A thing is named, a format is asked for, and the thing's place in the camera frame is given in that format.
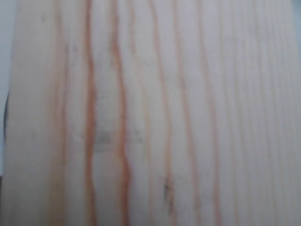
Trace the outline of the light wooden cube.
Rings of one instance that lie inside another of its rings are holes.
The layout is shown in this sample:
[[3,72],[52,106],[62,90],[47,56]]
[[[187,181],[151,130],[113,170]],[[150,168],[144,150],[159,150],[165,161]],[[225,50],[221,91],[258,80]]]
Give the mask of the light wooden cube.
[[290,0],[19,0],[3,226],[298,226]]

